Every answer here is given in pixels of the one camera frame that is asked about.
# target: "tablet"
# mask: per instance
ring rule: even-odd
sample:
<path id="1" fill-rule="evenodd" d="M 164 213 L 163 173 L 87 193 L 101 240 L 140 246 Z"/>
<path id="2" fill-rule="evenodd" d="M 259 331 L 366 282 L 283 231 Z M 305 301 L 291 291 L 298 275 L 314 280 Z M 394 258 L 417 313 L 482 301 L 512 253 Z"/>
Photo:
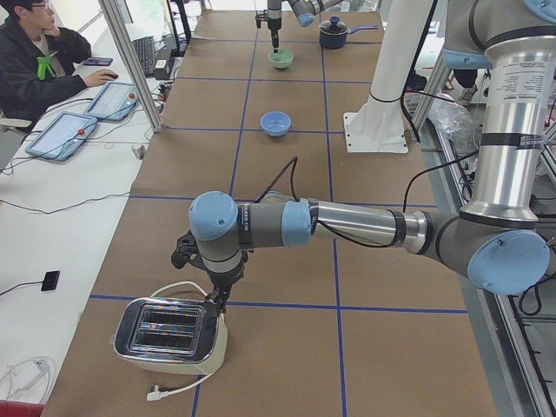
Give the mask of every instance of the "tablet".
<path id="1" fill-rule="evenodd" d="M 61 112 L 25 149 L 30 155 L 54 161 L 65 161 L 76 153 L 95 130 L 95 117 Z"/>
<path id="2" fill-rule="evenodd" d="M 84 111 L 99 120 L 121 121 L 137 105 L 137 91 L 133 84 L 110 81 L 96 95 Z"/>

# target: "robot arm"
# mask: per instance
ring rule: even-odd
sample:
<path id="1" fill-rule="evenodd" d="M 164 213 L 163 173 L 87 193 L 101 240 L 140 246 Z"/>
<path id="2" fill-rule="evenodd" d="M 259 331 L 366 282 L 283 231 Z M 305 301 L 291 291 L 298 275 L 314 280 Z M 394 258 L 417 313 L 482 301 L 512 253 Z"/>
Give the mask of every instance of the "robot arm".
<path id="1" fill-rule="evenodd" d="M 533 285 L 550 256 L 545 241 L 531 230 L 421 211 L 402 214 L 313 199 L 296 202 L 277 193 L 258 203 L 236 204 L 229 195 L 208 192 L 193 201 L 189 221 L 191 233 L 178 240 L 172 262 L 177 268 L 190 262 L 207 271 L 214 284 L 206 300 L 211 314 L 225 312 L 233 284 L 243 277 L 248 250 L 297 247 L 312 235 L 348 238 L 371 248 L 403 247 L 497 294 L 515 294 Z"/>
<path id="2" fill-rule="evenodd" d="M 298 17 L 338 3 L 296 1 Z M 268 4 L 261 20 L 280 21 L 281 1 Z M 374 248 L 403 247 L 495 294 L 529 288 L 550 260 L 546 242 L 534 232 L 537 218 L 528 203 L 556 67 L 555 23 L 556 2 L 450 1 L 446 47 L 459 51 L 461 62 L 453 67 L 470 68 L 465 63 L 483 51 L 493 66 L 473 198 L 459 215 L 297 202 L 274 193 L 258 203 L 236 204 L 229 195 L 209 192 L 191 205 L 191 233 L 178 241 L 172 262 L 177 268 L 190 262 L 207 271 L 215 286 L 207 298 L 213 314 L 225 310 L 232 286 L 243 277 L 249 250 L 300 246 L 312 235 L 348 238 Z M 277 48 L 281 22 L 268 25 Z M 457 36 L 449 36 L 450 31 Z"/>
<path id="3" fill-rule="evenodd" d="M 268 0 L 267 9 L 255 16 L 257 28 L 261 28 L 261 22 L 267 22 L 272 39 L 272 47 L 276 52 L 280 46 L 278 30 L 281 29 L 281 3 L 285 0 Z M 297 22 L 305 28 L 309 26 L 316 15 L 325 9 L 332 7 L 342 0 L 288 0 L 292 11 L 297 17 Z"/>

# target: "man's hand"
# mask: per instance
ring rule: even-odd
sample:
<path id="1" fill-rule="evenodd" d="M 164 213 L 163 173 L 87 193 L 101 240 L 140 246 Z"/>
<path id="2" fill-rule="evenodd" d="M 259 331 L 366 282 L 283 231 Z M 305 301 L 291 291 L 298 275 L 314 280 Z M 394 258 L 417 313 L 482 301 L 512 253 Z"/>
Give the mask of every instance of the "man's hand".
<path id="1" fill-rule="evenodd" d="M 51 28 L 43 29 L 43 34 L 53 37 L 60 37 L 60 35 L 62 35 L 62 32 L 60 31 L 60 28 L 53 24 Z"/>
<path id="2" fill-rule="evenodd" d="M 83 81 L 87 87 L 97 87 L 108 81 L 115 80 L 117 77 L 118 75 L 114 71 L 109 69 L 100 69 L 93 72 L 90 76 L 83 77 Z"/>

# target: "man's hair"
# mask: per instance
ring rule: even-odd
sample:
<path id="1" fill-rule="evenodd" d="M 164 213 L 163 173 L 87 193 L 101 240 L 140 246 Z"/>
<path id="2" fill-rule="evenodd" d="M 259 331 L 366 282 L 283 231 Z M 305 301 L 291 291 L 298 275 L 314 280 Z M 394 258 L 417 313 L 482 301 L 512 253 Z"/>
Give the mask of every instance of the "man's hair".
<path id="1" fill-rule="evenodd" d="M 27 10 L 33 10 L 32 5 L 39 2 L 40 0 L 0 0 L 0 6 L 4 7 L 10 16 L 19 20 L 19 16 L 15 12 L 16 6 L 24 7 Z"/>

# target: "green bowl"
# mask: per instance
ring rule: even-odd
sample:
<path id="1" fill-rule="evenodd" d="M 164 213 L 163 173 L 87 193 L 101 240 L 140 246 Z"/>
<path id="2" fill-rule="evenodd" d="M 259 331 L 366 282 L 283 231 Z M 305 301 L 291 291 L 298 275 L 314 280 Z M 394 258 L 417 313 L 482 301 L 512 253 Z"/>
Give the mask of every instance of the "green bowl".
<path id="1" fill-rule="evenodd" d="M 294 52 L 291 50 L 278 50 L 278 52 L 269 52 L 268 60 L 279 70 L 289 67 L 294 61 Z"/>

